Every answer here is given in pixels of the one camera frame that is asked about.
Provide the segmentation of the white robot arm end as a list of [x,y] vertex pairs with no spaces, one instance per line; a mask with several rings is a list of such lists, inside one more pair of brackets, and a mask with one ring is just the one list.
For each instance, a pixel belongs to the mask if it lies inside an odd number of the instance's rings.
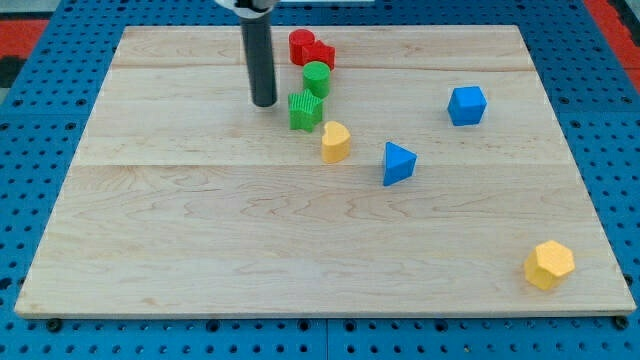
[[215,3],[240,18],[257,19],[270,13],[279,0],[215,0]]

